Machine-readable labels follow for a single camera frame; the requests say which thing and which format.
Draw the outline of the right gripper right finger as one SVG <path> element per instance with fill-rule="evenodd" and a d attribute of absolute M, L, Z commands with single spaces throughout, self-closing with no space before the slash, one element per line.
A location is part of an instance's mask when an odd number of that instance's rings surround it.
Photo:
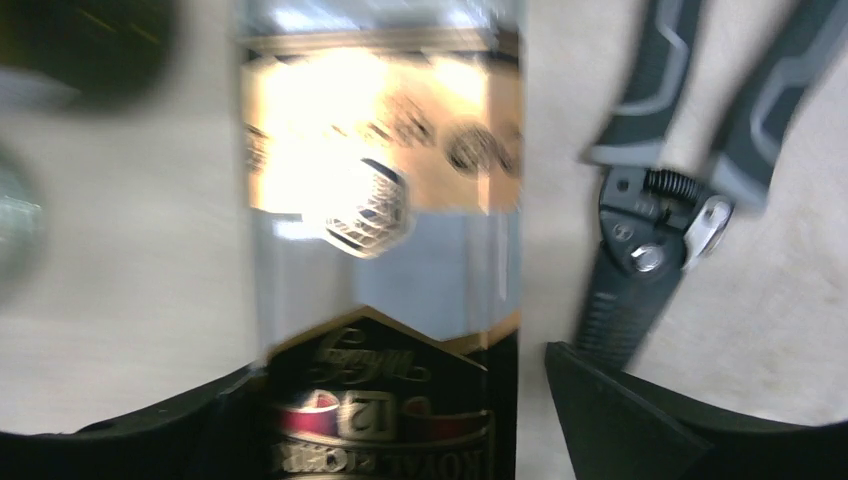
<path fill-rule="evenodd" d="M 545 369 L 579 479 L 844 479 L 847 424 L 719 408 L 594 364 L 564 342 Z"/>

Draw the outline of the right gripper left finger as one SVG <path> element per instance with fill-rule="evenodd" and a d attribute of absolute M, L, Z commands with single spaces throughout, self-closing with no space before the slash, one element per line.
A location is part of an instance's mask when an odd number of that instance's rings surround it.
<path fill-rule="evenodd" d="M 74 433 L 1 435 L 4 479 L 260 479 L 259 393 L 249 366 Z"/>

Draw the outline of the square clear whisky bottle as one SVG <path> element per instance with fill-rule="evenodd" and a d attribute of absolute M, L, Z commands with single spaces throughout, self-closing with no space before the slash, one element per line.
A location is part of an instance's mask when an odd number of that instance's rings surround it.
<path fill-rule="evenodd" d="M 238 1 L 269 479 L 512 479 L 520 1 Z"/>

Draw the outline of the dark green bottle silver neck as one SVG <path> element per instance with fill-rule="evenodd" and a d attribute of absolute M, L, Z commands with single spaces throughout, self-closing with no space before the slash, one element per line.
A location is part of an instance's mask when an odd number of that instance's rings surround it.
<path fill-rule="evenodd" d="M 110 111 L 153 92 L 174 55 L 179 1 L 4 1 L 1 111 Z"/>

